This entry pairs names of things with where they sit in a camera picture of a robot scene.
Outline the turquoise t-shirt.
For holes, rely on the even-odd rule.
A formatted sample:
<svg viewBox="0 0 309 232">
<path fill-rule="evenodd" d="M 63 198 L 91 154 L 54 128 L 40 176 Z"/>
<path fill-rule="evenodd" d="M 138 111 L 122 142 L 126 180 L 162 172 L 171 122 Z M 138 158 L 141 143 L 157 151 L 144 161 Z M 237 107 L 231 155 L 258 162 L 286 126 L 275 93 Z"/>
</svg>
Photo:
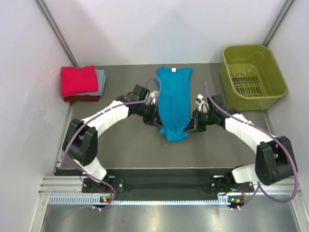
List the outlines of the turquoise t-shirt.
<svg viewBox="0 0 309 232">
<path fill-rule="evenodd" d="M 193 69 L 159 67 L 157 70 L 158 112 L 163 128 L 160 133 L 169 142 L 181 141 L 188 136 L 184 129 L 188 126 L 190 115 L 190 79 Z"/>
</svg>

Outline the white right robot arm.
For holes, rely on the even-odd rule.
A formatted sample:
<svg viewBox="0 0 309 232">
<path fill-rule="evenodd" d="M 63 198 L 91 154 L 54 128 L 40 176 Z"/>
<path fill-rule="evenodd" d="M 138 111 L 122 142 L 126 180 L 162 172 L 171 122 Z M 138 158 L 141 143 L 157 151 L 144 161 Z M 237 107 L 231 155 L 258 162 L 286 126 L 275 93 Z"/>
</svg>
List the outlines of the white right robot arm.
<svg viewBox="0 0 309 232">
<path fill-rule="evenodd" d="M 247 120 L 235 109 L 227 109 L 221 95 L 203 100 L 196 98 L 198 108 L 185 132 L 204 132 L 207 126 L 217 125 L 235 135 L 255 153 L 255 163 L 235 167 L 226 175 L 225 185 L 230 191 L 237 191 L 243 183 L 261 182 L 266 186 L 294 176 L 297 165 L 290 140 L 267 134 Z"/>
</svg>

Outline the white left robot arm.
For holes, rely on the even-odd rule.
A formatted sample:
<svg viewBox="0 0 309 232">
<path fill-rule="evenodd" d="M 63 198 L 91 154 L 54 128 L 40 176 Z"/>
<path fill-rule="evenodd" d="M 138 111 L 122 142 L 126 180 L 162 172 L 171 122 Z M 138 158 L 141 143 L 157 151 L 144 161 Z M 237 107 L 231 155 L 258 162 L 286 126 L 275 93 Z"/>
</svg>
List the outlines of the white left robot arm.
<svg viewBox="0 0 309 232">
<path fill-rule="evenodd" d="M 93 186 L 98 191 L 106 191 L 110 184 L 107 171 L 97 158 L 98 138 L 111 126 L 131 115 L 153 120 L 157 116 L 156 99 L 159 94 L 160 90 L 150 92 L 135 85 L 132 92 L 117 97 L 93 116 L 82 120 L 75 118 L 70 122 L 62 150 L 93 180 Z"/>
</svg>

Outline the light blue folded t-shirt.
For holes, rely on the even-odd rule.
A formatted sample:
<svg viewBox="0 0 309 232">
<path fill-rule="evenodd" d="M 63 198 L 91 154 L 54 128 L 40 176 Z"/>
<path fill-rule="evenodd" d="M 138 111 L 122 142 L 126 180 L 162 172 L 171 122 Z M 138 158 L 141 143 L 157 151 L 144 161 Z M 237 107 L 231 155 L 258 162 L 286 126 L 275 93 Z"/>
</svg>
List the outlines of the light blue folded t-shirt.
<svg viewBox="0 0 309 232">
<path fill-rule="evenodd" d="M 101 96 L 104 91 L 104 86 L 106 83 L 106 74 L 104 70 L 95 70 L 98 80 L 98 91 L 95 92 L 86 92 L 80 94 L 81 96 L 89 95 L 89 96 Z"/>
</svg>

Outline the green plastic basket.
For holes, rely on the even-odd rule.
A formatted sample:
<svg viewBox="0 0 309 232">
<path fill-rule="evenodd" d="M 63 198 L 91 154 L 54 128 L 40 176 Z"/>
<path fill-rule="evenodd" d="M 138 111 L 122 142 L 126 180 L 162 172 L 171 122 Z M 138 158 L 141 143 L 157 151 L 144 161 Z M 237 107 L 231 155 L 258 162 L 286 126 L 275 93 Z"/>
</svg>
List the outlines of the green plastic basket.
<svg viewBox="0 0 309 232">
<path fill-rule="evenodd" d="M 263 111 L 288 93 L 271 51 L 262 45 L 234 45 L 223 51 L 220 76 L 229 107 Z"/>
</svg>

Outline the dark red folded t-shirt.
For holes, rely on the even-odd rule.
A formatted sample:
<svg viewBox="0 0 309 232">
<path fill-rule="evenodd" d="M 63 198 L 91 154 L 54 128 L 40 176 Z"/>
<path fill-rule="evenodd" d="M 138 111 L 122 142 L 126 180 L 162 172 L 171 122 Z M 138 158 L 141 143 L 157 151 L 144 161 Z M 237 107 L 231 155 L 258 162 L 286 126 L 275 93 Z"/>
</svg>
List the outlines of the dark red folded t-shirt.
<svg viewBox="0 0 309 232">
<path fill-rule="evenodd" d="M 98 102 L 100 96 L 78 95 L 63 98 L 64 102 Z"/>
</svg>

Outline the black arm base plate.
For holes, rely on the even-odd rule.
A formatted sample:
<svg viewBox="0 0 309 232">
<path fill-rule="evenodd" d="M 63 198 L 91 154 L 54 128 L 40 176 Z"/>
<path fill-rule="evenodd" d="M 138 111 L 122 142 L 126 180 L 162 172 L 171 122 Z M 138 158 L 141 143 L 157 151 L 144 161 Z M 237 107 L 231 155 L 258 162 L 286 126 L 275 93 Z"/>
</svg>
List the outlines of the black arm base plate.
<svg viewBox="0 0 309 232">
<path fill-rule="evenodd" d="M 253 184 L 231 184 L 222 176 L 107 176 L 116 192 L 144 189 L 198 189 L 205 193 L 251 193 Z"/>
</svg>

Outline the aluminium frame rail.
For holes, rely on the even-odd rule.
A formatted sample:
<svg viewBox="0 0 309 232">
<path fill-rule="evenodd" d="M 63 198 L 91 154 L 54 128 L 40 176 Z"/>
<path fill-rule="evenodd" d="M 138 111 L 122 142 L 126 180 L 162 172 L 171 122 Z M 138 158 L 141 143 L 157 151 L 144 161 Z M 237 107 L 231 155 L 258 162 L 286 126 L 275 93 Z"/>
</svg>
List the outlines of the aluminium frame rail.
<svg viewBox="0 0 309 232">
<path fill-rule="evenodd" d="M 117 175 L 109 176 L 102 182 L 96 182 L 87 176 L 51 176 L 42 180 L 39 193 L 40 194 L 103 194 L 113 192 L 122 194 L 131 192 L 135 189 L 154 191 L 163 190 L 167 194 L 168 190 L 177 192 L 185 190 L 201 191 L 202 193 L 229 193 L 241 192 L 241 188 L 245 188 L 245 192 L 254 192 L 258 187 L 255 182 L 246 182 L 229 186 L 222 176 L 133 176 L 133 175 Z"/>
</svg>

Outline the right aluminium corner post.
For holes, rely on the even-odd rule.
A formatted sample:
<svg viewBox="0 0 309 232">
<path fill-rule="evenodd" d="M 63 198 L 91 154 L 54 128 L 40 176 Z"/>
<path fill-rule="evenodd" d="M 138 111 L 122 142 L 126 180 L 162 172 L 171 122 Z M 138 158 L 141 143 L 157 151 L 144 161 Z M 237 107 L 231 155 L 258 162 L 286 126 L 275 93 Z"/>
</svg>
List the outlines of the right aluminium corner post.
<svg viewBox="0 0 309 232">
<path fill-rule="evenodd" d="M 296 0 L 286 0 L 282 9 L 280 10 L 278 16 L 276 17 L 273 25 L 271 26 L 266 38 L 264 39 L 262 46 L 268 47 L 271 43 L 272 39 L 274 38 L 276 32 L 280 28 L 281 24 L 283 23 L 285 17 L 288 15 L 290 9 L 292 8 L 293 4 Z"/>
</svg>

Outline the aluminium corner post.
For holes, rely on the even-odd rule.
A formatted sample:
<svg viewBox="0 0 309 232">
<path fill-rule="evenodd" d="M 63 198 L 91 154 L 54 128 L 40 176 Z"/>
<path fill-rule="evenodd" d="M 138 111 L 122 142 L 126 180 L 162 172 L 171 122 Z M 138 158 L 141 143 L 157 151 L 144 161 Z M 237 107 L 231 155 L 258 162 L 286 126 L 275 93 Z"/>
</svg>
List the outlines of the aluminium corner post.
<svg viewBox="0 0 309 232">
<path fill-rule="evenodd" d="M 268 47 L 271 43 L 272 39 L 274 38 L 276 32 L 280 28 L 281 24 L 283 23 L 285 17 L 288 15 L 290 9 L 292 8 L 293 4 L 296 0 L 286 0 L 282 9 L 280 10 L 278 16 L 276 17 L 273 25 L 271 26 L 266 38 L 264 39 L 262 46 Z"/>
<path fill-rule="evenodd" d="M 75 59 L 71 49 L 69 48 L 64 36 L 62 35 L 56 21 L 54 20 L 51 12 L 49 11 L 46 3 L 43 0 L 35 0 L 35 3 L 38 5 L 40 11 L 44 15 L 48 25 L 50 26 L 51 30 L 53 31 L 56 39 L 58 40 L 60 46 L 62 47 L 64 53 L 66 54 L 67 58 L 69 59 L 71 65 L 73 67 L 79 67 L 77 60 Z"/>
</svg>

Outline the left aluminium corner post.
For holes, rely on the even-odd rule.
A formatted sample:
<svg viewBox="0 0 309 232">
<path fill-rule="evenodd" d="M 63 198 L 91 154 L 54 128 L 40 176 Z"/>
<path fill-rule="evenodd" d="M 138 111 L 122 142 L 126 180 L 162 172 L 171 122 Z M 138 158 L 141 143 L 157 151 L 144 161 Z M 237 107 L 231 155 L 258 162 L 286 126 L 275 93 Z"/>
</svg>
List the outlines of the left aluminium corner post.
<svg viewBox="0 0 309 232">
<path fill-rule="evenodd" d="M 51 30 L 53 31 L 56 39 L 58 40 L 60 46 L 62 47 L 64 53 L 66 54 L 67 58 L 69 59 L 71 65 L 73 67 L 79 67 L 77 60 L 75 59 L 71 49 L 69 48 L 64 36 L 62 35 L 56 21 L 54 20 L 51 12 L 49 11 L 46 3 L 43 0 L 35 0 L 35 3 L 38 5 L 40 11 L 44 15 L 48 25 L 50 26 Z"/>
</svg>

